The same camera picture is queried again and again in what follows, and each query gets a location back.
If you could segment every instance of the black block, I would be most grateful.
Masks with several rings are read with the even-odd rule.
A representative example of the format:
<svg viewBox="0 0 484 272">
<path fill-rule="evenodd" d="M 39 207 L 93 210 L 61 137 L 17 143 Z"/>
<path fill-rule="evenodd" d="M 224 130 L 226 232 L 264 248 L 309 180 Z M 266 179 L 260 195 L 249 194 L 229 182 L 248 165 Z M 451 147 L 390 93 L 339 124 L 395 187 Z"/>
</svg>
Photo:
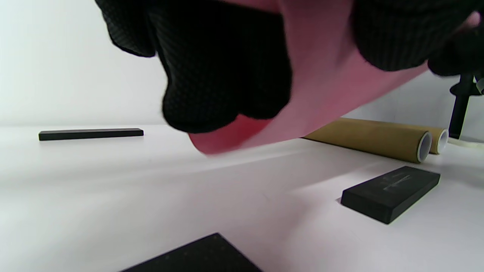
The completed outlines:
<svg viewBox="0 0 484 272">
<path fill-rule="evenodd" d="M 123 272 L 262 272 L 218 233 Z"/>
<path fill-rule="evenodd" d="M 440 174 L 404 166 L 343 191 L 341 204 L 389 224 L 434 188 Z"/>
<path fill-rule="evenodd" d="M 41 131 L 39 141 L 143 136 L 139 128 L 77 129 Z"/>
</svg>

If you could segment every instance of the textured black glove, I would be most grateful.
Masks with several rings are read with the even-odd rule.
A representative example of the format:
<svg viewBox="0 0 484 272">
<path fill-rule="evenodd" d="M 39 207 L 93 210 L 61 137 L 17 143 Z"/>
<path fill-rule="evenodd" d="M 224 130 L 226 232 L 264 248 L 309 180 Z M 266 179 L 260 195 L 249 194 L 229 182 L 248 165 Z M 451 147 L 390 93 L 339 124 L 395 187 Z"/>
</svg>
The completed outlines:
<svg viewBox="0 0 484 272">
<path fill-rule="evenodd" d="M 280 15 L 216 0 L 96 3 L 117 47 L 142 57 L 158 53 L 168 77 L 163 115 L 172 127 L 210 132 L 238 114 L 273 118 L 289 102 L 292 71 Z M 441 76 L 474 71 L 484 66 L 482 30 L 453 35 L 483 3 L 355 0 L 355 43 L 385 71 L 425 60 Z"/>
</svg>

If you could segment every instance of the pink paper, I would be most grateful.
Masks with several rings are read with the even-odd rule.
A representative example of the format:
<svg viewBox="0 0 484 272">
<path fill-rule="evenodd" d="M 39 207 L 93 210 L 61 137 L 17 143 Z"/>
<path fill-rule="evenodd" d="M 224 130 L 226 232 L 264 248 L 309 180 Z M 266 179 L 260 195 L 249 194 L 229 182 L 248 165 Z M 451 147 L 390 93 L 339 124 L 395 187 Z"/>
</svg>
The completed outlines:
<svg viewBox="0 0 484 272">
<path fill-rule="evenodd" d="M 293 70 L 291 100 L 274 119 L 245 116 L 217 131 L 190 134 L 194 146 L 217 154 L 303 137 L 427 70 L 384 72 L 359 54 L 350 33 L 352 0 L 228 0 L 280 12 Z"/>
</svg>

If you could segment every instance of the white wall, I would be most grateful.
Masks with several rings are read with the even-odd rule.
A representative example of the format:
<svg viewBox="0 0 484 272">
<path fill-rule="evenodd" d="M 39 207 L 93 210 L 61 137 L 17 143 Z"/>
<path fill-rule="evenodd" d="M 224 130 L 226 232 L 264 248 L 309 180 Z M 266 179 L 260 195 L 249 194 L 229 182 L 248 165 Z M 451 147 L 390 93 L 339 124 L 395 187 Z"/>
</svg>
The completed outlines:
<svg viewBox="0 0 484 272">
<path fill-rule="evenodd" d="M 157 124 L 157 58 L 111 45 L 94 0 L 0 1 L 0 125 Z"/>
<path fill-rule="evenodd" d="M 439 78 L 427 72 L 346 117 L 448 127 L 454 107 L 449 88 L 458 81 L 458 77 Z M 484 141 L 483 110 L 484 97 L 471 97 L 462 138 Z"/>
</svg>

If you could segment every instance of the cardboard tube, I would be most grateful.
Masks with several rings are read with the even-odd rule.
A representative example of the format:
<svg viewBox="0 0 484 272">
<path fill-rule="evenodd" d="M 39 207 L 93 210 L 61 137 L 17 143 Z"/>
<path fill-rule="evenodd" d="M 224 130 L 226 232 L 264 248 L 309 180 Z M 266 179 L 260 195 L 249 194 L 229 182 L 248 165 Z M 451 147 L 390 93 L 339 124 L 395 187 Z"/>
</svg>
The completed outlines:
<svg viewBox="0 0 484 272">
<path fill-rule="evenodd" d="M 304 137 L 411 163 L 423 162 L 432 145 L 428 130 L 340 118 Z"/>
<path fill-rule="evenodd" d="M 353 121 L 353 122 L 358 122 L 358 123 L 362 123 L 362 124 L 363 123 L 372 123 L 372 124 L 380 124 L 380 125 L 383 125 L 383 126 L 403 127 L 403 128 L 429 131 L 432 134 L 432 146 L 430 147 L 430 154 L 435 154 L 435 155 L 442 153 L 445 146 L 447 145 L 447 141 L 449 140 L 449 130 L 447 130 L 446 128 L 407 125 L 407 124 L 370 121 L 370 120 L 359 120 L 359 119 L 349 119 L 349 118 L 340 118 L 339 120 Z"/>
</svg>

